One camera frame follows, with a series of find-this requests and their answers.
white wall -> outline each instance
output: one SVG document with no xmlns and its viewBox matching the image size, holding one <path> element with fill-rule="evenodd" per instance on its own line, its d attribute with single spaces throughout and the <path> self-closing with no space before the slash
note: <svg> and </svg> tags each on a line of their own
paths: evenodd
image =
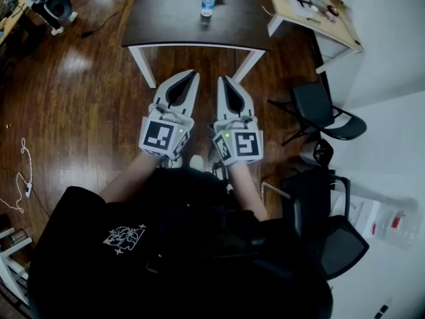
<svg viewBox="0 0 425 319">
<path fill-rule="evenodd" d="M 334 103 L 352 109 L 425 90 L 425 0 L 344 2 L 365 52 L 327 70 Z M 341 51 L 318 41 L 322 54 Z"/>
<path fill-rule="evenodd" d="M 353 141 L 326 138 L 331 167 L 352 182 L 352 194 L 386 204 L 425 208 L 425 91 L 352 110 L 368 130 Z M 418 318 L 425 309 L 425 224 L 409 251 L 368 240 L 365 257 L 332 280 L 334 319 Z"/>
</svg>

office floor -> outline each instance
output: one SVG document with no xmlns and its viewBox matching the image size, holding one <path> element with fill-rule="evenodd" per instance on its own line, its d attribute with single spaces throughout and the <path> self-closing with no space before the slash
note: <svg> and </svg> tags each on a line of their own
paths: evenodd
<svg viewBox="0 0 425 319">
<path fill-rule="evenodd" d="M 122 15 L 86 39 L 72 30 L 82 33 L 96 28 L 124 2 L 71 1 L 79 12 L 75 24 L 57 37 L 47 33 L 38 49 L 18 63 L 13 81 L 2 86 L 0 197 L 14 204 L 18 196 L 14 173 L 23 171 L 28 176 L 27 157 L 20 153 L 21 138 L 25 137 L 33 157 L 34 190 L 49 213 L 68 186 L 98 192 L 137 155 L 141 119 L 155 94 L 128 49 L 120 46 L 133 0 L 128 0 Z M 270 0 L 263 0 L 263 4 L 273 12 Z M 298 123 L 269 105 L 267 99 L 289 100 L 291 86 L 319 80 L 311 37 L 309 30 L 282 25 L 273 36 L 273 51 L 266 53 L 242 81 L 264 130 L 264 159 L 251 166 L 258 183 L 267 177 L 277 185 L 305 141 L 302 138 L 281 147 L 283 140 L 298 130 Z M 207 125 L 215 118 L 216 80 L 220 75 L 232 76 L 246 54 L 204 47 L 165 47 L 148 52 L 158 83 L 190 68 L 201 74 L 188 156 L 207 156 Z M 8 211 L 5 205 L 0 205 L 0 213 L 8 211 L 13 225 L 37 242 L 47 216 L 34 193 L 21 206 L 23 215 Z M 268 197 L 266 207 L 272 217 L 280 216 L 277 197 Z"/>
</svg>

cable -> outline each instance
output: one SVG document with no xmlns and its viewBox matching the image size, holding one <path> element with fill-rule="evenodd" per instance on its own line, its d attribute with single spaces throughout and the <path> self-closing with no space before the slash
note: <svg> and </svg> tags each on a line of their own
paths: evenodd
<svg viewBox="0 0 425 319">
<path fill-rule="evenodd" d="M 39 202 L 41 209 L 46 213 L 47 217 L 50 218 L 50 215 L 48 214 L 48 211 L 46 210 L 46 208 L 43 207 L 43 204 L 41 203 L 40 197 L 35 192 L 34 187 L 33 187 L 33 193 L 34 193 L 35 197 L 37 198 L 37 201 Z"/>
<path fill-rule="evenodd" d="M 29 150 L 25 146 L 25 139 L 24 138 L 21 140 L 21 145 L 22 145 L 21 154 L 24 154 L 25 152 L 27 152 L 27 154 L 28 154 L 28 159 L 29 159 L 29 173 L 30 173 L 29 182 L 25 181 L 25 178 L 22 176 L 22 174 L 20 172 L 18 172 L 16 174 L 16 186 L 17 186 L 18 192 L 19 192 L 19 199 L 15 203 L 16 204 L 16 207 L 11 207 L 7 202 L 5 202 L 2 199 L 0 199 L 0 201 L 3 202 L 4 204 L 6 204 L 6 206 L 8 206 L 9 208 L 14 209 L 14 210 L 18 210 L 18 211 L 20 211 L 23 214 L 24 213 L 24 209 L 22 209 L 18 205 L 18 202 L 20 202 L 22 200 L 22 193 L 21 193 L 21 190 L 19 189 L 18 177 L 20 177 L 24 181 L 26 192 L 29 192 L 29 191 L 31 192 L 31 189 L 33 188 L 33 161 L 31 159 L 31 154 L 30 154 Z"/>
<path fill-rule="evenodd" d="M 24 10 L 22 9 L 22 7 L 17 2 L 14 2 L 13 4 L 16 5 L 17 7 L 19 7 L 21 9 L 22 13 L 25 14 Z M 12 15 L 12 18 L 16 17 L 16 15 L 18 13 L 19 13 L 19 11 L 17 11 L 14 15 Z"/>
<path fill-rule="evenodd" d="M 125 0 L 125 4 L 124 4 L 124 6 L 122 7 L 122 9 L 120 10 L 120 11 L 118 11 L 118 12 L 116 12 L 116 13 L 114 13 L 113 15 L 110 15 L 97 29 L 94 29 L 93 31 L 86 31 L 86 32 L 83 32 L 82 34 L 78 34 L 77 32 L 75 32 L 74 30 L 72 30 L 72 32 L 74 32 L 74 34 L 75 35 L 78 35 L 79 37 L 81 37 L 81 39 L 84 39 L 84 38 L 87 38 L 87 37 L 89 37 L 90 35 L 92 35 L 93 33 L 95 33 L 95 32 L 97 32 L 97 31 L 99 31 L 100 29 L 102 29 L 102 27 L 103 26 L 105 26 L 106 25 L 106 23 L 111 19 L 111 18 L 113 18 L 113 17 L 115 17 L 116 15 L 119 15 L 119 14 L 121 14 L 122 12 L 124 12 L 124 9 L 126 9 L 126 7 L 127 7 L 127 4 L 128 4 L 128 0 Z"/>
<path fill-rule="evenodd" d="M 162 110 L 162 108 L 159 107 L 158 104 L 152 103 L 152 104 L 149 105 L 149 108 L 148 108 L 149 114 L 151 114 L 153 109 L 157 109 L 161 113 L 160 120 L 163 119 L 164 115 L 170 114 L 170 115 L 174 116 L 174 123 L 178 123 L 177 115 L 174 112 Z"/>
<path fill-rule="evenodd" d="M 244 124 L 246 124 L 247 123 L 246 122 L 247 120 L 253 120 L 255 123 L 258 123 L 257 117 L 255 117 L 255 116 L 246 116 L 246 117 L 242 117 L 242 119 L 237 118 L 237 119 L 229 122 L 224 128 L 226 130 L 232 129 L 234 123 L 244 123 Z"/>
<path fill-rule="evenodd" d="M 262 7 L 263 7 L 264 12 L 266 12 L 267 14 L 269 14 L 271 17 L 274 17 L 274 15 L 273 15 L 273 14 L 271 14 L 271 12 L 269 12 L 269 11 L 265 8 L 265 6 L 262 6 Z"/>
</svg>

light wood desk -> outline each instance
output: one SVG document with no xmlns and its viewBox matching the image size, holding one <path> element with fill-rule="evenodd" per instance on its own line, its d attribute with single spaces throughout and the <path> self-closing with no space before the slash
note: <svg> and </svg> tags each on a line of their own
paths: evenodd
<svg viewBox="0 0 425 319">
<path fill-rule="evenodd" d="M 28 9 L 28 5 L 26 4 L 26 0 L 18 0 L 18 5 L 21 8 L 16 7 L 16 9 L 13 11 L 12 15 L 9 18 L 6 18 L 3 36 L 0 38 L 0 46 L 6 40 L 7 36 L 11 33 L 11 31 L 16 27 L 19 19 L 24 15 L 24 11 L 26 11 Z"/>
<path fill-rule="evenodd" d="M 272 1 L 276 14 L 268 24 L 268 32 L 270 36 L 273 35 L 282 21 L 289 21 L 321 33 L 347 47 L 347 50 L 342 52 L 340 55 L 318 67 L 316 69 L 316 73 L 320 74 L 324 72 L 328 67 L 335 64 L 335 62 L 350 54 L 364 51 L 363 47 L 360 45 L 360 40 L 355 32 L 354 26 L 348 17 L 346 8 L 341 4 L 341 0 L 324 1 L 326 5 L 336 7 L 338 9 L 339 16 L 335 17 L 336 23 L 331 23 L 323 14 L 317 13 L 313 19 L 320 21 L 320 24 L 297 15 L 291 6 L 290 0 Z"/>
</svg>

desk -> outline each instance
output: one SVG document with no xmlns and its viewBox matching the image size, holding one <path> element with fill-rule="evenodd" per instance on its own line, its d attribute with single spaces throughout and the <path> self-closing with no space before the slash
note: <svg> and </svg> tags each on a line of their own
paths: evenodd
<svg viewBox="0 0 425 319">
<path fill-rule="evenodd" d="M 320 24 L 315 23 L 314 21 L 309 21 L 307 18 L 300 17 L 299 15 L 295 14 L 290 0 L 272 1 L 276 14 L 268 24 L 268 32 L 270 36 L 273 35 L 282 21 L 289 21 L 290 23 L 295 23 L 321 33 L 347 47 L 347 50 L 342 52 L 340 55 L 318 67 L 316 69 L 316 73 L 320 74 L 324 72 L 329 66 L 335 64 L 335 62 L 350 54 L 364 51 L 363 47 L 359 44 L 359 38 L 355 32 L 353 24 L 348 17 L 346 8 L 341 4 L 341 0 L 325 2 L 326 5 L 332 5 L 338 9 L 339 17 L 335 17 L 336 23 L 331 23 L 324 15 L 318 13 L 314 16 L 313 19 L 320 21 Z"/>
<path fill-rule="evenodd" d="M 216 0 L 212 17 L 201 16 L 202 0 L 135 0 L 122 46 L 128 47 L 148 85 L 156 81 L 143 47 L 206 46 L 250 51 L 233 79 L 240 82 L 271 49 L 268 18 L 260 0 Z"/>
<path fill-rule="evenodd" d="M 27 0 L 18 0 L 18 6 L 21 6 L 21 8 L 16 7 L 12 12 L 12 15 L 7 18 L 3 36 L 0 38 L 0 46 L 5 42 L 7 36 L 17 25 L 21 26 L 31 36 L 42 39 L 43 35 L 37 26 L 24 13 L 29 8 L 26 1 Z"/>
</svg>

